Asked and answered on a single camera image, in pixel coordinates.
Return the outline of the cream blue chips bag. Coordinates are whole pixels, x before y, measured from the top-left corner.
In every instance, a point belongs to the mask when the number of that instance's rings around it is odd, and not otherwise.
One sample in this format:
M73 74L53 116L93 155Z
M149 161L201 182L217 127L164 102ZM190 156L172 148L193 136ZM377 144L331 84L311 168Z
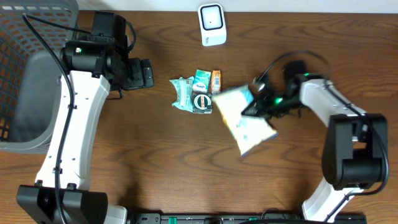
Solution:
M264 118L241 114L253 101L254 97L247 85L212 96L212 102L219 109L225 125L236 140L241 156L261 142L278 135Z

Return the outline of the orange Kleenex tissue pack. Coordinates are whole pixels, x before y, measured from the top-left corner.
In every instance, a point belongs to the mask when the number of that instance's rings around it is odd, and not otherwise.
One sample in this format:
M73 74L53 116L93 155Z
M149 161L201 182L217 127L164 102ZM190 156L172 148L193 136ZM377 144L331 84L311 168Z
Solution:
M221 91L221 71L213 70L211 74L210 91L212 95L218 94Z

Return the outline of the dark green Zam-Buk tin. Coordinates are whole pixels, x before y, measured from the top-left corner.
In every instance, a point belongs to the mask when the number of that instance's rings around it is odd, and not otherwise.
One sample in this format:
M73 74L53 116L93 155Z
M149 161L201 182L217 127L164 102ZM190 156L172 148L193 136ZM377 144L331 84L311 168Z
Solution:
M196 114L211 114L213 111L210 93L193 93L192 102L193 112Z

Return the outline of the teal Kleenex tissue pack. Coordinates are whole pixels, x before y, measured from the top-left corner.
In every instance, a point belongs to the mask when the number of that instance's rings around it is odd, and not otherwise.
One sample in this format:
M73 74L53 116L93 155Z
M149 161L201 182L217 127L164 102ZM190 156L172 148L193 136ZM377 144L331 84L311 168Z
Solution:
M211 72L197 70L193 80L192 89L195 92L207 93L211 79Z

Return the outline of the mint green wipes packet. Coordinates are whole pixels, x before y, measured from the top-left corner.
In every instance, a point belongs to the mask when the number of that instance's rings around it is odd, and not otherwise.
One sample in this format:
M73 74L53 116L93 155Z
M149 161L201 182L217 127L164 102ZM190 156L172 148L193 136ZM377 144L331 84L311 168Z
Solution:
M178 79L170 80L170 83L174 86L177 93L177 99L172 103L172 106L179 110L189 111L191 113L193 112L193 81L194 77L180 77Z

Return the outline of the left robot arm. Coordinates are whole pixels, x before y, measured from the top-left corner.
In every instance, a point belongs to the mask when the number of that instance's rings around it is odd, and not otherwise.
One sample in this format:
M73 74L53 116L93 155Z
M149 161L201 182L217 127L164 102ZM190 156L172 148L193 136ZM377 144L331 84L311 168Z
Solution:
M109 92L154 86L149 59L129 58L114 44L71 40L61 51L67 74L52 140L34 185L21 185L17 203L37 223L127 223L127 208L90 191L91 155Z

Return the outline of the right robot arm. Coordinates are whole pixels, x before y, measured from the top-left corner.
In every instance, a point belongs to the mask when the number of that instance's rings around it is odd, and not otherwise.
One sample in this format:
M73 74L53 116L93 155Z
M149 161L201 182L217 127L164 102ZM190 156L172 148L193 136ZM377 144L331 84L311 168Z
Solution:
M354 197L375 195L389 178L387 121L368 113L345 98L322 73L310 73L303 60L283 69L285 91L278 95L265 71L254 79L260 95L243 115L281 118L291 110L308 108L326 126L322 154L323 178L302 204L302 219L333 223L338 212Z

